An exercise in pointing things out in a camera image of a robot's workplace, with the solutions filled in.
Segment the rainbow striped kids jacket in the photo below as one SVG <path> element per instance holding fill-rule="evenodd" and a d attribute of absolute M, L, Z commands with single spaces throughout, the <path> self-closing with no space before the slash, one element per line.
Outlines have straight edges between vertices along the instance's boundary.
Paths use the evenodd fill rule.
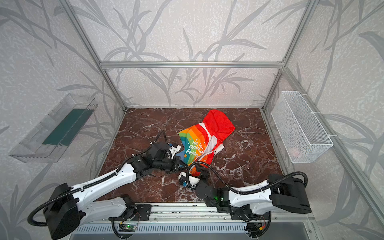
<path fill-rule="evenodd" d="M 215 155 L 225 148 L 224 140 L 234 130 L 235 126 L 226 114 L 210 110 L 201 123 L 179 132 L 184 147 L 177 154 L 181 159 L 180 167 L 190 166 L 194 162 L 211 165 Z"/>

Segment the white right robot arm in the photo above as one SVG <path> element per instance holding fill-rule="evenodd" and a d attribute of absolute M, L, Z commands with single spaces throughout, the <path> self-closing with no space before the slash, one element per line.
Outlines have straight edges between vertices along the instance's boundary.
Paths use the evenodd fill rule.
<path fill-rule="evenodd" d="M 222 189 L 187 174 L 187 184 L 208 208 L 229 214 L 232 220 L 249 222 L 277 210 L 293 214 L 312 212 L 306 193 L 308 177 L 303 172 L 271 174 L 267 180 L 256 185 L 241 188 L 226 186 Z"/>

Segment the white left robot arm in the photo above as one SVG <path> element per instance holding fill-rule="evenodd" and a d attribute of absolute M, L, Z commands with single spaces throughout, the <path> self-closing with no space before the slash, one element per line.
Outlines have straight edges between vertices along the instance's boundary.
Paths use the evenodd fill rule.
<path fill-rule="evenodd" d="M 80 225 L 102 218 L 119 218 L 130 203 L 127 197 L 96 204 L 96 200 L 111 191 L 133 183 L 154 170 L 166 173 L 179 166 L 179 145 L 153 143 L 146 151 L 125 160 L 116 170 L 72 187 L 64 183 L 53 191 L 43 214 L 53 240 L 61 239 Z"/>

